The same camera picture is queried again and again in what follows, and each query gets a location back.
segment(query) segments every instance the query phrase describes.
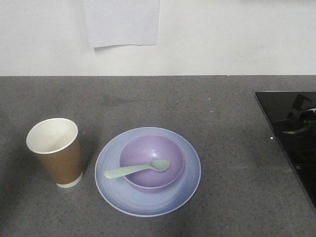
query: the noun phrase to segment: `white wall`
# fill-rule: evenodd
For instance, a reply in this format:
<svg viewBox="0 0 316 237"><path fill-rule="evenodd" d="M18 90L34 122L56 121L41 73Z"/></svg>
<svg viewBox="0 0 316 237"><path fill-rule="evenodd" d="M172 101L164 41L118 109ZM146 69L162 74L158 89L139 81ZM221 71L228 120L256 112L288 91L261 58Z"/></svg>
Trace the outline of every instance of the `white wall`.
<svg viewBox="0 0 316 237"><path fill-rule="evenodd" d="M0 0L0 75L316 74L315 0L161 0L157 46L89 48L81 0Z"/></svg>

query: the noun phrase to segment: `bowl rim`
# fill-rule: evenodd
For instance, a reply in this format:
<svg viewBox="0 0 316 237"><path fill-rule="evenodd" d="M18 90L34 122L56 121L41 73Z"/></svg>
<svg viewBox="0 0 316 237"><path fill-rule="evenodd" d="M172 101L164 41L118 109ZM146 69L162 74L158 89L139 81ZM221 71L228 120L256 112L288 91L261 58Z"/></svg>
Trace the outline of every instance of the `bowl rim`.
<svg viewBox="0 0 316 237"><path fill-rule="evenodd" d="M144 190L157 190L157 189L162 189L164 187L167 187L169 186L170 184L172 184L173 182L175 182L179 177L180 175L182 174L183 170L184 170L184 166L185 166L185 159L184 159L184 155L183 155L183 152L182 152L182 149L177 145L177 143L175 143L172 139L168 138L168 137L165 137L165 136L162 136L162 135L159 135L159 134L154 134L154 133L151 133L151 134L146 134L146 135L142 135L142 136L139 136L133 140L131 140L130 142L128 142L124 147L123 149L121 150L121 153L119 155L119 165L120 165L120 158L121 158L121 154L122 154L122 151L126 148L126 146L131 143L132 141L138 139L138 138L141 138L141 137L145 137L145 136L151 136L151 135L154 135L154 136L159 136L159 137L163 137L171 142L173 142L180 150L181 152L181 157L182 157L182 166L181 166L181 169L180 171L178 172L178 174L171 180L169 181L168 183L166 184L163 184L163 185L160 185L160 186L155 186L155 187L147 187L147 186L143 186L143 185L139 185L139 184L135 184L133 181L131 181L130 179L128 179L126 176L124 176L124 179L129 183L131 184L132 186L134 187L137 187L137 188L140 188L140 189L144 189Z"/></svg>

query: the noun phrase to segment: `cup base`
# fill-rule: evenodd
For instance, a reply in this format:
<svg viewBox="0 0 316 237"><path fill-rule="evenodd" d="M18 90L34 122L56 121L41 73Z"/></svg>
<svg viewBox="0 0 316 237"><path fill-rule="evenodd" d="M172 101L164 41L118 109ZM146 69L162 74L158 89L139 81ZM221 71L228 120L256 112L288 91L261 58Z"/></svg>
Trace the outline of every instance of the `cup base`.
<svg viewBox="0 0 316 237"><path fill-rule="evenodd" d="M83 172L81 173L81 175L75 181L72 181L71 183L68 183L68 184L57 184L56 183L56 184L60 188L64 188L64 189L70 188L70 187L73 187L74 185L76 185L77 183L79 183L81 178L82 178L82 176L83 176Z"/></svg>

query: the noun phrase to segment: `spoon handle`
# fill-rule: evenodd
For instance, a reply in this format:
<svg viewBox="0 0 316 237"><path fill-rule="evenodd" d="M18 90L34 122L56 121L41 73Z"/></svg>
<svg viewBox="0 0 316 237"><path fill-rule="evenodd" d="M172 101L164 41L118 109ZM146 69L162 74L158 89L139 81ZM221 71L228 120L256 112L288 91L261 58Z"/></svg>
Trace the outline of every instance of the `spoon handle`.
<svg viewBox="0 0 316 237"><path fill-rule="evenodd" d="M107 169L104 171L104 176L108 179L119 178L128 174L132 174L144 169L150 169L151 166L148 164L140 164L140 165L133 165L133 166L126 166L114 169Z"/></svg>

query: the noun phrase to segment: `tableware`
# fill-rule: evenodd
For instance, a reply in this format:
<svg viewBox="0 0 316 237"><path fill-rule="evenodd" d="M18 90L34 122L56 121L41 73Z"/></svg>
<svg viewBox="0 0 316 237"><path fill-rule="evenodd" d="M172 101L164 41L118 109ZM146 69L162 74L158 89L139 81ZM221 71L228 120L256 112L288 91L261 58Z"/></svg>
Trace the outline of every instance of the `tableware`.
<svg viewBox="0 0 316 237"><path fill-rule="evenodd" d="M76 185L83 166L77 139L77 125L66 118L50 118L36 124L26 144L61 188Z"/></svg>
<svg viewBox="0 0 316 237"><path fill-rule="evenodd" d="M104 170L119 166L119 156L133 139L157 134L172 140L181 149L185 167L179 178L168 189L157 193L140 192L124 178L107 179ZM195 193L201 176L198 155L182 136L158 127L141 127L126 131L113 138L101 151L95 165L96 186L113 208L132 216L155 217L177 210Z"/></svg>
<svg viewBox="0 0 316 237"><path fill-rule="evenodd" d="M156 134L139 136L123 148L119 164L137 165L165 158L170 161L170 168L163 173L144 170L125 176L125 179L140 191L159 192L180 176L185 165L180 148L172 140Z"/></svg>
<svg viewBox="0 0 316 237"><path fill-rule="evenodd" d="M123 177L128 174L136 173L145 169L153 169L158 172L166 171L170 167L170 162L167 159L155 159L149 164L139 164L132 166L107 169L104 171L104 176L108 179Z"/></svg>

